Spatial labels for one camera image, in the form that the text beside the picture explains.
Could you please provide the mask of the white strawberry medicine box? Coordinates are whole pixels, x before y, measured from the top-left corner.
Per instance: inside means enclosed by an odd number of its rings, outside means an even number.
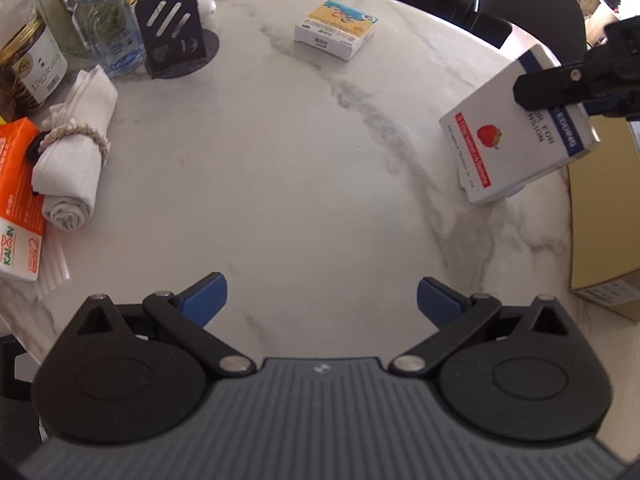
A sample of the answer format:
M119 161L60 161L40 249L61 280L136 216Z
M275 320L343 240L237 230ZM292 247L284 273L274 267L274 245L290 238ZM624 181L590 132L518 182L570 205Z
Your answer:
M599 146L582 105L528 112L514 100L518 77L559 65L536 44L439 119L470 203L512 196Z

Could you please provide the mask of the near black dining chair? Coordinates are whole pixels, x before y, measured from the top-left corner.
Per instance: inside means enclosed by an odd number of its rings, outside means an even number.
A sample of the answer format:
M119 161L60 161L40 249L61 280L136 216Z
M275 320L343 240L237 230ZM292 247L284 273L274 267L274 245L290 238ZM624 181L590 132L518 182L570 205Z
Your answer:
M478 0L480 10L525 30L545 44L562 63L577 62L587 52L582 10L577 0Z

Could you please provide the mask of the open cardboard box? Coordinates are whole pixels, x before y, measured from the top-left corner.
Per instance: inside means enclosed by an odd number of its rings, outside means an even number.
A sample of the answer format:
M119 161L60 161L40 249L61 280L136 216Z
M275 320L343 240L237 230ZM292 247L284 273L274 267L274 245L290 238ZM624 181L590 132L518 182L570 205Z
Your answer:
M639 126L591 119L600 145L568 166L577 295L639 319Z

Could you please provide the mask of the rolled white napkin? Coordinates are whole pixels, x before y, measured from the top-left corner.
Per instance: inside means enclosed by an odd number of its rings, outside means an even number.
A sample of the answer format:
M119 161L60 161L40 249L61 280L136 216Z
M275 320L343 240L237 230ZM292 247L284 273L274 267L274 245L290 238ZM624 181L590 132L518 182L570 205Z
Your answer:
M43 197L43 217L59 230L75 231L93 215L117 98L111 79L96 66L79 72L65 101L49 107L32 190Z

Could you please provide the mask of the orange white medicine box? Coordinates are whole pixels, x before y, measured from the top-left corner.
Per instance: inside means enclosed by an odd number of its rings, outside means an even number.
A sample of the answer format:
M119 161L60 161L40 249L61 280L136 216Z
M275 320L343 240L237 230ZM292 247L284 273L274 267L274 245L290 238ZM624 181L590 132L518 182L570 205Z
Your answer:
M1 126L1 276L34 282L38 278L44 218L43 197L32 192L27 149L38 136L27 118Z

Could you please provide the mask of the small beach picture box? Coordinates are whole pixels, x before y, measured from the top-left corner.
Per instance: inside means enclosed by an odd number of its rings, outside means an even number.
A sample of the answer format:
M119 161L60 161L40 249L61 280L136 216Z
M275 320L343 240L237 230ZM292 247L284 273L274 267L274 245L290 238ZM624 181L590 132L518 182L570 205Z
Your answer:
M294 40L348 62L373 36L376 26L376 16L326 0L295 26Z

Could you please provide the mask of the black phone stand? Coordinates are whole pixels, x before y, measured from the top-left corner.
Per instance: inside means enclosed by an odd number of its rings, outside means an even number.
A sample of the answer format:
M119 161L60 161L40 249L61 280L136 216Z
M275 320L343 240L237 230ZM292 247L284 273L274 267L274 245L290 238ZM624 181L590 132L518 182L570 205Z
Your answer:
M203 27L198 0L140 0L134 14L145 50L144 66L152 79L192 74L218 53L220 40Z

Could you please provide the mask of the brown glass jar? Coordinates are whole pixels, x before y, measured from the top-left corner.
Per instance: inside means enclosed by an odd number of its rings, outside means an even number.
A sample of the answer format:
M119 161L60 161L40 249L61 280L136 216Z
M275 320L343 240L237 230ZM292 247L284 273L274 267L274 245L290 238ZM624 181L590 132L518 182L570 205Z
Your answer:
M47 101L67 72L67 61L38 11L1 49L1 91L28 115Z

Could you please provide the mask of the clear water bottle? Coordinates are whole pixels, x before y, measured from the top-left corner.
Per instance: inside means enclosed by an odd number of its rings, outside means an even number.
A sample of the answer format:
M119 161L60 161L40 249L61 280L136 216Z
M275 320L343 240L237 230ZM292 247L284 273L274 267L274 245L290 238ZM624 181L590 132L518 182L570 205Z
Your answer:
M113 78L135 70L144 47L126 0L62 0L90 58Z

